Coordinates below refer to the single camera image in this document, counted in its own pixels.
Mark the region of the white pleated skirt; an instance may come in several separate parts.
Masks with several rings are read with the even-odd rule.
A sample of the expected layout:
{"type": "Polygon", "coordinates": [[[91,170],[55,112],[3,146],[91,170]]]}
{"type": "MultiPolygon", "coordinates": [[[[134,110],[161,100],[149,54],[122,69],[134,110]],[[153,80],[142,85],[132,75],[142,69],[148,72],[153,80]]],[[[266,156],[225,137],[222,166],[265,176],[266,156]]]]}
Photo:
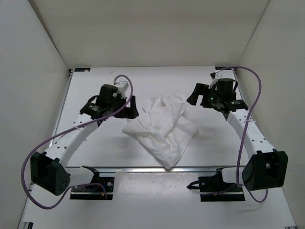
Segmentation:
{"type": "Polygon", "coordinates": [[[127,120],[122,132],[134,136],[166,169],[182,158],[197,127],[184,117],[188,108],[186,95],[178,92],[148,99],[142,113],[127,120]]]}

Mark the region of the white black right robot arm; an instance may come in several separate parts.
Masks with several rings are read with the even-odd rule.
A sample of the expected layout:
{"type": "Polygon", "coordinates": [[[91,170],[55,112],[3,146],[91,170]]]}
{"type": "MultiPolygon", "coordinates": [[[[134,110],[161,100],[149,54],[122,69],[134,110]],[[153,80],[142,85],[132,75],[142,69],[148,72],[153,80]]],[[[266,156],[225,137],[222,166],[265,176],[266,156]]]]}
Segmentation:
{"type": "Polygon", "coordinates": [[[214,187],[225,191],[231,183],[244,186],[249,191],[282,187],[285,182],[288,156],[285,151],[278,151],[263,136],[254,120],[250,109],[242,99],[237,99],[238,83],[230,78],[215,78],[210,85],[197,83],[187,99],[196,105],[202,96],[200,105],[223,114],[241,139],[240,150],[248,154],[245,167],[236,166],[236,171],[222,169],[221,175],[214,178],[214,187]]]}

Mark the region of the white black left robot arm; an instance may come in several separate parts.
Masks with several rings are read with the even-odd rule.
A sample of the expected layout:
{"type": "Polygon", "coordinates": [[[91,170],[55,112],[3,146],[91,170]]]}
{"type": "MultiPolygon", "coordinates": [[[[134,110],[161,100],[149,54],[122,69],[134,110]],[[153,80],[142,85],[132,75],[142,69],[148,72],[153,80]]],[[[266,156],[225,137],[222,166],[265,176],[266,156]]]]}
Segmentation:
{"type": "Polygon", "coordinates": [[[80,110],[72,124],[73,131],[60,136],[43,153],[35,152],[31,156],[30,171],[34,184],[56,196],[72,186],[84,184],[89,190],[99,186],[96,169],[81,166],[68,170],[66,167],[79,146],[101,125],[102,118],[112,115],[115,118],[135,119],[139,115],[134,95],[130,98],[130,107],[124,107],[128,100],[125,96],[128,87],[127,81],[104,84],[100,93],[91,97],[80,110]]]}

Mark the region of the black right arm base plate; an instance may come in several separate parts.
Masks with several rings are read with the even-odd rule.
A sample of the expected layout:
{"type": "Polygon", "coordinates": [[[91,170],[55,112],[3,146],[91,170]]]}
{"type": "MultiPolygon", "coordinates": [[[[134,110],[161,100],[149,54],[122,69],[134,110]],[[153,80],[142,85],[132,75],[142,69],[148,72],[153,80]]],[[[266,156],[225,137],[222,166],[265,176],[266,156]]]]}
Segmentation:
{"type": "Polygon", "coordinates": [[[189,190],[200,191],[201,202],[243,202],[244,192],[234,183],[225,183],[217,174],[211,177],[198,177],[191,182],[189,190]]]}

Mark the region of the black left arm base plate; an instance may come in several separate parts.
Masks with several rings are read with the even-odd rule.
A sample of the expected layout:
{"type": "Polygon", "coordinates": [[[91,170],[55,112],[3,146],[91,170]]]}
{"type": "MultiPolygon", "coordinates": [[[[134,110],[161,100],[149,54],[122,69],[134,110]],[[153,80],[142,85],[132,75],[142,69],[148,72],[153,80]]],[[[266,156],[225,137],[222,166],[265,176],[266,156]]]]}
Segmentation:
{"type": "Polygon", "coordinates": [[[112,200],[114,192],[115,174],[100,173],[99,178],[94,181],[99,185],[85,187],[75,187],[71,190],[70,199],[72,200],[112,200]]]}

